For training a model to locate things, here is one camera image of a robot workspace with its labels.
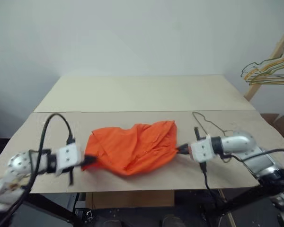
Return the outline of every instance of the black cable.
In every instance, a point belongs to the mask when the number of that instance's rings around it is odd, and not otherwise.
[[[28,196],[28,194],[30,193],[32,187],[33,187],[33,184],[36,180],[36,177],[38,175],[38,169],[39,169],[39,166],[40,166],[40,161],[41,161],[41,155],[42,155],[42,150],[43,150],[43,144],[44,144],[44,139],[45,139],[45,134],[46,134],[46,130],[47,130],[47,127],[48,127],[48,124],[50,122],[50,120],[54,117],[54,116],[59,116],[61,117],[66,126],[67,126],[67,129],[69,131],[69,136],[67,138],[67,144],[71,143],[72,141],[74,141],[74,138],[72,136],[72,132],[71,132],[71,127],[70,125],[68,124],[68,122],[66,121],[66,119],[59,113],[53,113],[51,114],[45,124],[44,124],[44,127],[43,127],[43,130],[42,130],[42,133],[41,133],[41,138],[40,138],[40,144],[39,144],[39,150],[38,150],[38,157],[37,157],[37,162],[36,162],[36,168],[35,170],[32,172],[31,174],[31,177],[29,179],[29,182],[28,184],[26,185],[25,189],[24,189],[24,192],[22,193],[22,195],[20,196],[20,198],[8,209],[8,211],[6,212],[6,216],[1,220],[0,222],[0,227],[4,225],[4,223],[9,220],[9,218],[13,215],[13,213],[19,208],[19,206],[24,202],[25,198]]]
[[[203,131],[204,131],[205,134],[207,134],[207,135],[208,135],[207,131],[205,130],[205,128],[203,127],[203,125],[200,123],[200,121],[197,119],[197,117],[195,116],[195,114],[198,114],[198,115],[202,116],[203,119],[204,119],[204,121],[209,122],[209,123],[211,123],[213,126],[215,126],[217,129],[219,129],[219,130],[223,133],[224,136],[226,136],[226,132],[227,132],[227,131],[232,131],[232,130],[223,130],[223,129],[221,129],[218,125],[216,125],[216,124],[213,123],[212,121],[206,119],[206,117],[205,117],[203,114],[199,113],[199,112],[193,111],[192,114],[193,114],[194,119],[198,122],[198,124],[201,126],[201,128],[203,129]],[[230,157],[228,160],[222,159],[222,161],[223,161],[224,163],[229,163],[229,162],[231,161],[231,157]]]
[[[284,152],[284,148],[278,148],[278,149],[273,149],[273,150],[264,151],[263,153],[259,153],[259,154],[253,155],[253,156],[247,157],[247,158],[245,158],[245,159],[240,159],[240,158],[238,158],[238,157],[235,156],[235,155],[227,155],[226,157],[233,157],[234,159],[236,159],[236,160],[239,161],[239,162],[245,162],[245,161],[247,161],[247,160],[250,160],[250,159],[255,158],[255,157],[258,157],[258,156],[268,155],[268,154],[276,153],[276,152]]]
[[[205,181],[205,186],[207,188],[207,190],[209,191],[211,197],[214,199],[214,204],[217,207],[218,206],[218,199],[217,196],[213,193],[212,189],[208,186],[208,181],[207,181],[207,173],[203,172],[204,174],[204,181]]]
[[[31,172],[31,173],[34,171],[32,152],[33,152],[32,150],[29,150],[29,151],[28,151],[29,162],[30,162],[30,172]]]

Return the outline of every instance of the crumpled fabric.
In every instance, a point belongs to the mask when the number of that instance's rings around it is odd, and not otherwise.
[[[118,175],[151,172],[177,154],[177,126],[174,121],[135,124],[130,129],[107,127],[94,130],[85,155],[95,156],[95,164]]]

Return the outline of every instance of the plywood board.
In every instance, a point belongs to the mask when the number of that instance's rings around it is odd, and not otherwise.
[[[172,207],[174,205],[174,190],[86,193],[86,207],[90,209],[122,207]]]
[[[266,149],[284,148],[284,138],[270,126],[257,111],[201,111],[208,120],[223,129],[242,129],[250,132],[259,146]],[[175,120],[177,142],[183,144],[195,141],[194,127],[198,123],[191,112],[122,112],[122,113],[63,113],[69,121],[76,140],[86,146],[92,130],[119,126],[130,128],[135,123],[154,123],[163,120]],[[8,160],[15,154],[29,149],[37,149],[42,127],[49,113],[32,113],[22,127],[11,138],[0,155],[0,176],[6,170]],[[210,123],[200,121],[212,136],[221,136],[221,132]],[[45,137],[45,148],[57,149],[65,145],[67,129],[59,118],[53,118]],[[284,165],[282,154],[273,155]],[[250,187],[257,181],[248,170],[235,160],[223,163],[218,157],[208,162],[208,180],[212,188]],[[41,175],[37,177],[32,192],[107,192],[140,190],[205,189],[204,176],[199,164],[189,156],[177,155],[174,160],[162,168],[148,174],[120,177],[106,170],[90,168],[81,172],[74,169],[74,185],[69,186],[69,176]]]
[[[222,76],[61,77],[34,112],[254,110]]]

